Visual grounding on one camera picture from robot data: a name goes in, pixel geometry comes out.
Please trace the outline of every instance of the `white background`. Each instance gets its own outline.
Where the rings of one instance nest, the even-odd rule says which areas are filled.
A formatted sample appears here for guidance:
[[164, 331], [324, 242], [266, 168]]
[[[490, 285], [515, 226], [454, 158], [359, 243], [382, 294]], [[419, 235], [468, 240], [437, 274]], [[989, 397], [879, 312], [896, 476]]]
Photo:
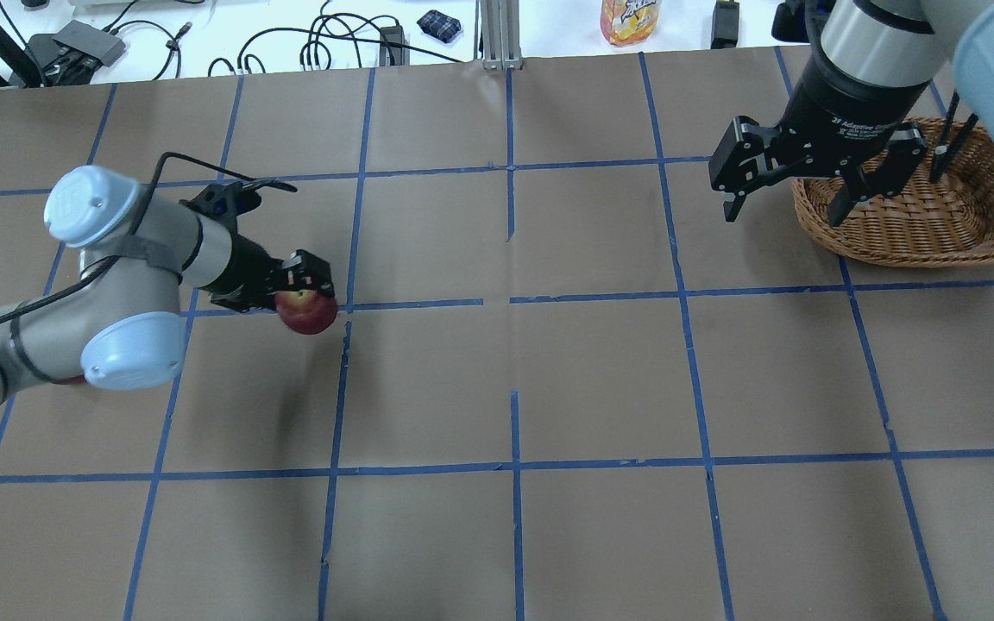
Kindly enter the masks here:
[[[714, 0], [660, 0], [663, 3], [658, 27], [650, 39], [631, 47], [611, 47], [600, 32], [600, 0], [520, 0], [521, 51], [528, 56], [580, 56], [632, 51], [701, 50], [711, 40], [711, 10]], [[185, 22], [193, 27], [181, 41], [182, 76], [205, 75], [210, 60], [225, 56], [236, 62], [236, 52], [249, 36], [264, 28], [308, 28], [318, 15], [323, 0], [206, 0], [205, 4], [174, 3], [173, 0], [141, 0], [130, 9], [125, 20], [149, 19], [171, 32]], [[773, 46], [770, 25], [778, 0], [739, 0], [741, 7], [741, 47]], [[110, 23], [126, 3], [104, 3], [75, 7], [68, 0], [48, 0], [40, 9], [25, 9], [19, 0], [3, 0], [3, 5], [22, 34], [54, 33], [72, 19], [101, 28]], [[444, 44], [422, 33], [417, 25], [420, 16], [430, 9], [456, 17], [462, 23], [462, 35]], [[474, 58], [475, 1], [474, 0], [332, 0], [324, 11], [354, 12], [363, 16], [381, 13], [397, 16], [406, 28], [406, 40], [411, 46], [427, 48], [452, 58]], [[389, 24], [388, 20], [379, 23]], [[0, 24], [10, 32], [1, 17]], [[342, 32], [339, 25], [331, 27]], [[167, 37], [157, 28], [134, 25], [121, 33], [126, 52], [110, 67], [94, 76], [94, 82], [133, 82], [150, 79], [167, 57], [163, 47]], [[376, 39], [374, 31], [364, 30], [362, 38]], [[249, 52], [263, 60], [269, 72], [300, 71], [297, 51], [305, 42], [300, 33], [271, 33], [256, 40]], [[354, 67], [355, 50], [350, 43], [328, 42], [332, 50], [332, 66]], [[360, 44], [363, 66], [375, 63], [378, 46]], [[410, 52], [410, 64], [444, 62], [419, 52]], [[0, 74], [9, 75], [9, 68], [0, 60]], [[173, 78], [174, 68], [166, 74]]]

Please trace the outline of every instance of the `wicker basket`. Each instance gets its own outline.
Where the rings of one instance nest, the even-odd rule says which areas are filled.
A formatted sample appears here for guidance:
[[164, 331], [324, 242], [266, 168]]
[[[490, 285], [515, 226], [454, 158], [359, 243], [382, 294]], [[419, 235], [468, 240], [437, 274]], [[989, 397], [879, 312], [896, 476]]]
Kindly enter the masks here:
[[[940, 118], [912, 118], [928, 145], [938, 142]], [[961, 129], [955, 123], [953, 134]], [[866, 162], [875, 170], [884, 157]], [[841, 179], [792, 182], [796, 220], [822, 247], [848, 258], [892, 267], [959, 267], [994, 263], [994, 142], [979, 127], [939, 184], [928, 181], [924, 159], [903, 194], [873, 198], [853, 210], [841, 227], [827, 224], [827, 206]]]

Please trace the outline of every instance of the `gray robotic arm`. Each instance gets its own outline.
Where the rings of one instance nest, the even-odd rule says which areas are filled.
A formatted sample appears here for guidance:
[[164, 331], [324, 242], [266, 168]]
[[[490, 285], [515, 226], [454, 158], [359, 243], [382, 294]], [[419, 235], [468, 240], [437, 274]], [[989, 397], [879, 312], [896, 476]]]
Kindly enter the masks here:
[[[928, 154], [918, 125], [903, 119], [946, 58], [994, 139], [994, 0], [789, 0], [774, 35], [797, 19], [812, 58], [781, 121], [735, 117], [709, 162], [728, 221], [750, 193], [789, 177], [845, 180], [828, 208], [832, 225], [877, 194], [895, 196]], [[875, 172], [861, 168], [886, 149]]]
[[155, 196], [154, 182], [145, 187], [99, 166], [64, 176], [48, 196], [45, 224], [82, 248], [83, 279], [74, 290], [0, 308], [0, 404], [29, 386], [80, 376], [113, 390], [176, 377], [180, 283], [232, 310], [278, 311], [300, 333], [327, 329], [337, 313], [328, 263], [304, 250], [273, 259], [236, 231], [236, 217], [259, 207], [256, 190], [296, 189], [245, 179], [177, 203]]

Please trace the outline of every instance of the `snack bag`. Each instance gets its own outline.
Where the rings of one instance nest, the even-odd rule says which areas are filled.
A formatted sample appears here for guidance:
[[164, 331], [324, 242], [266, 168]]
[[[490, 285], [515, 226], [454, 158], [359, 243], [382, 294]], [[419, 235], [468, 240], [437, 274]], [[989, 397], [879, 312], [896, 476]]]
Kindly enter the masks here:
[[613, 46], [631, 46], [651, 36], [662, 0], [603, 0], [601, 35]]

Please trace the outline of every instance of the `red apple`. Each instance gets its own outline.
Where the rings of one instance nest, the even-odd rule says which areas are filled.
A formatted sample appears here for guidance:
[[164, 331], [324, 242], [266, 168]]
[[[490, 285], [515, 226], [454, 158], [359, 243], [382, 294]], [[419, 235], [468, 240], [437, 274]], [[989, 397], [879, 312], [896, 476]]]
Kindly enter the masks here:
[[320, 334], [336, 321], [340, 307], [335, 298], [325, 298], [315, 291], [280, 291], [275, 294], [275, 310], [296, 333]]

